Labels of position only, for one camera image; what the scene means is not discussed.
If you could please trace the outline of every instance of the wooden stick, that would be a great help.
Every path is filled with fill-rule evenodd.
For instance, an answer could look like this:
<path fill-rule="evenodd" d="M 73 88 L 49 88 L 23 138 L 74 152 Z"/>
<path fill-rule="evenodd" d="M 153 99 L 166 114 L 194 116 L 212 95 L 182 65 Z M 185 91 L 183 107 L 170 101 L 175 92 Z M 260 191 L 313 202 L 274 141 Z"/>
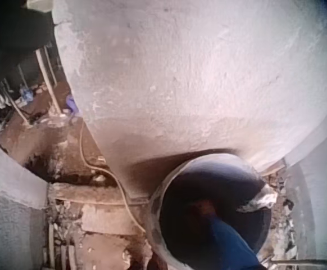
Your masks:
<path fill-rule="evenodd" d="M 61 246 L 61 270 L 66 270 L 66 251 L 67 247 Z"/>
<path fill-rule="evenodd" d="M 46 46 L 44 46 L 44 51 L 45 51 L 45 55 L 46 55 L 47 64 L 49 66 L 50 73 L 51 73 L 51 76 L 52 76 L 52 79 L 53 79 L 53 84 L 54 84 L 54 86 L 56 86 L 57 85 L 57 80 L 56 80 L 55 73 L 53 72 L 53 69 L 52 69 L 52 65 L 51 65 L 51 62 L 50 62 L 49 53 L 47 51 L 47 47 Z"/>
<path fill-rule="evenodd" d="M 24 83 L 25 87 L 26 87 L 27 89 L 29 89 L 29 87 L 28 87 L 28 83 L 26 82 L 26 79 L 25 79 L 25 77 L 24 77 L 24 72 L 22 72 L 22 69 L 21 69 L 20 64 L 17 65 L 17 68 L 19 69 L 19 73 L 20 73 L 20 76 L 21 76 L 21 80 L 22 80 L 22 82 Z"/>
<path fill-rule="evenodd" d="M 69 246 L 69 262 L 70 262 L 70 269 L 77 270 L 76 266 L 76 258 L 75 258 L 75 246 Z"/>
<path fill-rule="evenodd" d="M 272 264 L 277 266 L 327 266 L 327 260 L 272 260 Z"/>
<path fill-rule="evenodd" d="M 41 72 L 42 72 L 42 75 L 44 77 L 44 80 L 45 80 L 45 83 L 46 83 L 46 86 L 47 86 L 47 90 L 51 96 L 51 99 L 52 99 L 52 103 L 56 109 L 56 113 L 57 114 L 60 114 L 61 113 L 61 109 L 60 109 L 60 106 L 58 105 L 58 102 L 57 102 L 57 99 L 56 99 L 56 96 L 53 92 L 53 89 L 52 89 L 52 86 L 51 86 L 51 83 L 50 83 L 50 79 L 49 79 L 49 76 L 47 74 L 47 71 L 46 71 L 46 67 L 45 67 L 45 64 L 44 64 L 44 61 L 42 59 L 42 55 L 41 55 L 41 51 L 40 49 L 37 49 L 36 50 L 36 57 L 38 59 L 38 62 L 39 62 L 39 66 L 40 66 L 40 69 L 41 69 Z"/>
<path fill-rule="evenodd" d="M 49 257 L 50 267 L 55 269 L 55 248 L 53 242 L 53 224 L 49 224 Z"/>
<path fill-rule="evenodd" d="M 46 266 L 47 265 L 47 248 L 45 246 L 42 248 L 42 261 L 43 261 L 43 265 Z"/>

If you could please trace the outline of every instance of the dirt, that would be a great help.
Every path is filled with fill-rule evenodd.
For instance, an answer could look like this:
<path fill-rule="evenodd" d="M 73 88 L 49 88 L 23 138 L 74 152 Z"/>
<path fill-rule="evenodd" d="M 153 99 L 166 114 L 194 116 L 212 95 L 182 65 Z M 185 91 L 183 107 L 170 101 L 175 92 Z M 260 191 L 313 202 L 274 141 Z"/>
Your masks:
<path fill-rule="evenodd" d="M 82 207 L 83 204 L 49 198 L 47 219 L 54 226 L 56 269 L 61 270 L 61 246 L 67 245 L 75 246 L 78 269 L 124 270 L 133 263 L 144 269 L 152 255 L 145 237 L 85 232 L 81 229 Z"/>
<path fill-rule="evenodd" d="M 80 157 L 79 138 L 82 118 L 68 115 L 52 116 L 51 98 L 40 91 L 32 103 L 22 109 L 32 123 L 23 125 L 17 112 L 0 132 L 0 146 L 8 155 L 28 170 L 49 183 L 112 187 L 116 183 L 104 179 L 99 172 L 87 168 Z M 60 82 L 54 89 L 61 109 L 67 109 L 67 83 Z M 83 149 L 87 161 L 107 167 L 104 157 L 90 132 L 84 127 Z M 56 269 L 61 269 L 61 246 L 74 245 L 78 269 L 127 269 L 135 262 L 142 266 L 151 257 L 151 248 L 142 234 L 134 236 L 104 235 L 81 229 L 84 204 L 49 198 L 47 221 L 54 224 Z"/>
<path fill-rule="evenodd" d="M 67 109 L 65 99 L 70 94 L 67 83 L 59 82 L 54 89 L 61 109 Z M 48 117 L 51 98 L 47 91 L 36 94 L 32 103 L 23 107 L 31 117 Z M 60 121 L 59 127 L 52 127 L 51 122 Z M 82 118 L 55 118 L 32 127 L 23 125 L 17 112 L 0 132 L 0 146 L 19 164 L 28 168 L 47 182 L 68 182 L 87 184 L 92 178 L 92 171 L 84 166 L 79 151 L 79 136 Z M 95 141 L 85 130 L 83 136 L 85 156 L 93 164 L 104 165 L 97 159 L 101 156 Z"/>

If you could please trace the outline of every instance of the cable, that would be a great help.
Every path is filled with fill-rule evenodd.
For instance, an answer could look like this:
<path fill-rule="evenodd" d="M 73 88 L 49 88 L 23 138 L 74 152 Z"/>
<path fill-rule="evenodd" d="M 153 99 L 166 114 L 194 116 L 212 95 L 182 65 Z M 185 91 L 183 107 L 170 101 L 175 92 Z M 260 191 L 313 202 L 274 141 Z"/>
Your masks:
<path fill-rule="evenodd" d="M 127 197 L 126 197 L 126 192 L 125 192 L 121 182 L 119 181 L 119 179 L 112 172 L 110 172 L 109 170 L 101 168 L 101 167 L 97 167 L 97 166 L 94 166 L 94 165 L 91 165 L 86 161 L 85 156 L 84 156 L 84 151 L 83 151 L 83 130 L 84 130 L 84 125 L 85 125 L 85 121 L 83 120 L 83 124 L 81 126 L 81 131 L 80 131 L 80 156 L 81 156 L 81 159 L 82 159 L 84 165 L 86 167 L 90 168 L 90 169 L 102 171 L 103 173 L 108 174 L 109 176 L 111 176 L 115 180 L 115 182 L 117 183 L 117 185 L 119 187 L 119 190 L 121 192 L 122 199 L 124 200 L 125 208 L 126 208 L 128 214 L 129 214 L 130 218 L 132 219 L 132 221 L 135 223 L 135 225 L 142 232 L 146 233 L 146 230 L 140 225 L 140 223 L 137 221 L 136 217 L 132 214 L 132 212 L 130 210 L 130 207 L 129 207 L 129 204 L 128 204 Z"/>
<path fill-rule="evenodd" d="M 327 266 L 327 260 L 272 260 L 272 264 L 276 266 Z"/>

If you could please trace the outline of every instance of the debris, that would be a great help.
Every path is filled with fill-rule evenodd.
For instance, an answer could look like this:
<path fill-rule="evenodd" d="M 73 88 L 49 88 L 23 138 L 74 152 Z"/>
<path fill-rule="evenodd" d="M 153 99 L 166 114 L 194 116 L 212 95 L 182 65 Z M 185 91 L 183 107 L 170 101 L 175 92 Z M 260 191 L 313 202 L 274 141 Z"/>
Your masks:
<path fill-rule="evenodd" d="M 289 220 L 287 220 L 287 222 L 288 222 L 289 226 L 290 226 L 291 228 L 293 228 L 293 219 L 290 218 Z"/>
<path fill-rule="evenodd" d="M 40 121 L 40 123 L 45 123 L 45 122 L 47 122 L 47 121 L 49 121 L 49 118 L 44 118 L 44 119 L 42 119 L 42 120 Z"/>
<path fill-rule="evenodd" d="M 125 249 L 122 252 L 122 260 L 124 263 L 127 265 L 126 269 L 129 269 L 131 266 L 131 261 L 132 261 L 132 255 L 128 249 Z"/>
<path fill-rule="evenodd" d="M 294 207 L 294 203 L 292 201 L 286 199 L 283 202 L 283 207 L 284 207 L 286 215 L 289 215 L 292 212 L 292 209 Z"/>
<path fill-rule="evenodd" d="M 136 217 L 142 217 L 142 207 L 134 206 L 131 210 Z M 83 231 L 113 235 L 137 235 L 139 232 L 123 205 L 85 204 L 82 212 Z"/>
<path fill-rule="evenodd" d="M 17 104 L 17 107 L 22 108 L 28 104 L 26 100 L 24 100 L 23 97 L 19 97 L 17 100 L 15 100 L 15 103 Z"/>
<path fill-rule="evenodd" d="M 69 145 L 68 140 L 65 140 L 65 141 L 63 141 L 63 142 L 59 142 L 59 143 L 57 144 L 57 146 L 60 147 L 60 148 L 62 148 L 62 149 L 65 149 L 68 145 Z"/>
<path fill-rule="evenodd" d="M 53 242 L 53 224 L 49 224 L 49 257 L 50 257 L 50 267 L 55 269 L 55 248 Z"/>
<path fill-rule="evenodd" d="M 66 210 L 69 209 L 70 206 L 71 206 L 71 202 L 69 202 L 69 201 L 64 201 L 63 202 L 63 207 L 65 207 Z"/>
<path fill-rule="evenodd" d="M 98 156 L 97 160 L 106 163 L 106 159 L 103 156 Z"/>
<path fill-rule="evenodd" d="M 106 177 L 103 176 L 102 174 L 100 175 L 96 175 L 92 178 L 92 180 L 94 180 L 95 182 L 105 182 Z"/>
<path fill-rule="evenodd" d="M 67 247 L 62 245 L 61 246 L 61 269 L 66 270 L 66 253 Z"/>
<path fill-rule="evenodd" d="M 261 191 L 248 204 L 240 206 L 237 212 L 254 212 L 261 208 L 272 208 L 277 200 L 277 192 L 272 187 L 265 184 Z"/>
<path fill-rule="evenodd" d="M 297 246 L 292 245 L 292 247 L 286 251 L 287 259 L 291 260 L 297 256 Z"/>
<path fill-rule="evenodd" d="M 76 258 L 75 258 L 75 247 L 72 245 L 69 246 L 69 262 L 70 262 L 70 269 L 77 270 Z"/>

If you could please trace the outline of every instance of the rock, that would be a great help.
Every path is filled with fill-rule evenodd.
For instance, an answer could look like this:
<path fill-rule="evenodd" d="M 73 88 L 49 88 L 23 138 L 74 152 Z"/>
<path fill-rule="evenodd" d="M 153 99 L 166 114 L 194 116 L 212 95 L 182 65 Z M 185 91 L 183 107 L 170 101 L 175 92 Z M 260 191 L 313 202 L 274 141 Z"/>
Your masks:
<path fill-rule="evenodd" d="M 101 182 L 102 183 L 102 182 L 105 182 L 106 177 L 103 176 L 102 174 L 100 174 L 100 175 L 94 176 L 92 178 L 92 180 L 94 180 L 95 182 Z"/>
<path fill-rule="evenodd" d="M 285 205 L 284 209 L 286 215 L 289 215 L 292 212 L 287 205 Z"/>
<path fill-rule="evenodd" d="M 283 207 L 285 209 L 285 213 L 286 215 L 289 215 L 291 212 L 292 212 L 292 209 L 294 207 L 294 203 L 293 201 L 289 200 L 289 199 L 286 199 L 284 202 L 283 202 Z"/>
<path fill-rule="evenodd" d="M 143 209 L 134 206 L 131 207 L 131 210 L 140 221 L 144 213 Z M 85 204 L 82 212 L 81 228 L 83 231 L 111 235 L 137 235 L 140 233 L 124 206 Z"/>
<path fill-rule="evenodd" d="M 71 206 L 71 202 L 69 202 L 69 201 L 64 201 L 63 202 L 63 207 L 65 207 L 66 209 L 69 209 L 70 206 Z"/>
<path fill-rule="evenodd" d="M 293 228 L 293 219 L 290 218 L 290 219 L 287 220 L 287 222 L 288 222 L 289 226 L 290 226 L 291 228 Z"/>
<path fill-rule="evenodd" d="M 291 260 L 296 256 L 297 256 L 297 246 L 293 245 L 289 250 L 286 251 L 286 257 L 288 260 Z"/>
<path fill-rule="evenodd" d="M 106 163 L 106 159 L 105 159 L 103 156 L 98 156 L 98 157 L 97 157 L 97 160 Z"/>
<path fill-rule="evenodd" d="M 277 196 L 277 192 L 268 184 L 265 184 L 261 191 L 248 204 L 240 206 L 237 212 L 247 213 L 264 207 L 272 208 L 277 201 Z"/>

